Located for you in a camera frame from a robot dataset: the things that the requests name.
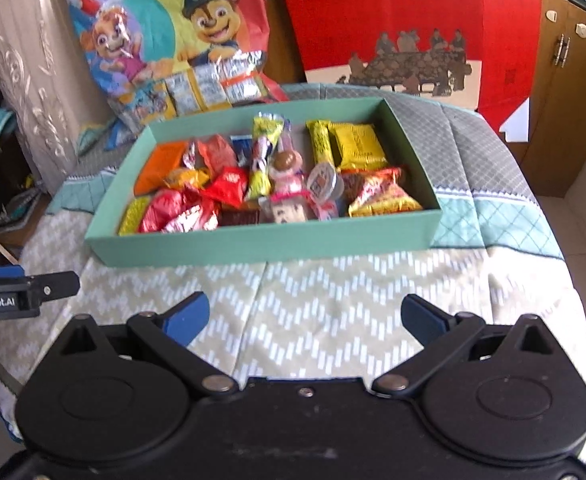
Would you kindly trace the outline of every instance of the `wooden cabinet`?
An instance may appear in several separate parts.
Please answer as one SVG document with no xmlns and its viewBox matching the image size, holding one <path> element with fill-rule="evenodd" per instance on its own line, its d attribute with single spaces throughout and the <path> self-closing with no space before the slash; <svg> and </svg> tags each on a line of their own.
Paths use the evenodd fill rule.
<svg viewBox="0 0 586 480">
<path fill-rule="evenodd" d="M 555 23 L 548 10 L 556 12 Z M 586 38 L 576 33 L 578 24 L 586 26 L 585 10 L 543 0 L 529 143 L 510 146 L 539 195 L 563 197 L 586 161 Z"/>
</svg>

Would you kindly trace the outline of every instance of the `paw patrol bag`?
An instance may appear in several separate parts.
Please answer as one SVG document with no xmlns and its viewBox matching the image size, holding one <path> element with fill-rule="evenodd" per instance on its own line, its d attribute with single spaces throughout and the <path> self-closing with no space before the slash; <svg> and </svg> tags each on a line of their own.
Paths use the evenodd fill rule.
<svg viewBox="0 0 586 480">
<path fill-rule="evenodd" d="M 265 0 L 67 0 L 90 71 L 133 133 L 264 100 Z"/>
</svg>

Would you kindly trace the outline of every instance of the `screw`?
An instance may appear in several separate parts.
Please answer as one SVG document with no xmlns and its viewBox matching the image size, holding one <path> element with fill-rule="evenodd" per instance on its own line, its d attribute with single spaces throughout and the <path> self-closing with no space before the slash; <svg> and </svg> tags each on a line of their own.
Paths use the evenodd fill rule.
<svg viewBox="0 0 586 480">
<path fill-rule="evenodd" d="M 235 382 L 225 375 L 209 375 L 202 380 L 204 386 L 209 392 L 223 393 L 233 389 Z"/>
<path fill-rule="evenodd" d="M 402 375 L 385 374 L 377 381 L 377 386 L 391 392 L 401 392 L 409 385 L 409 379 Z"/>
<path fill-rule="evenodd" d="M 315 392 L 313 391 L 313 388 L 300 388 L 297 391 L 297 394 L 301 397 L 313 397 Z"/>
</svg>

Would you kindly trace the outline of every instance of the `box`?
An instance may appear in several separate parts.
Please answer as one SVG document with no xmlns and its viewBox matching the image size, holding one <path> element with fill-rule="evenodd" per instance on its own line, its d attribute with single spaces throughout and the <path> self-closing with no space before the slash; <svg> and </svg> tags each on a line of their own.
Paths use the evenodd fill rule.
<svg viewBox="0 0 586 480">
<path fill-rule="evenodd" d="M 210 232 L 118 236 L 133 185 L 157 144 L 248 130 L 258 112 L 278 113 L 292 124 L 327 119 L 372 123 L 393 165 L 407 164 L 410 186 L 423 211 L 340 218 L 328 222 L 258 224 Z M 233 108 L 153 123 L 137 139 L 104 195 L 86 233 L 86 242 L 109 267 L 167 267 L 382 254 L 429 248 L 442 216 L 420 160 L 387 102 L 380 98 L 293 101 Z"/>
</svg>

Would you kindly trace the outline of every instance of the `orange snack package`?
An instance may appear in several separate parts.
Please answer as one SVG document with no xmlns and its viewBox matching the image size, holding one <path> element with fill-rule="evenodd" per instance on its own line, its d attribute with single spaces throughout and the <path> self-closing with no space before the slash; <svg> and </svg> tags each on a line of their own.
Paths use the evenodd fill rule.
<svg viewBox="0 0 586 480">
<path fill-rule="evenodd" d="M 151 193 L 163 186 L 164 178 L 180 165 L 188 145 L 187 140 L 158 144 L 137 176 L 133 187 L 135 196 Z"/>
</svg>

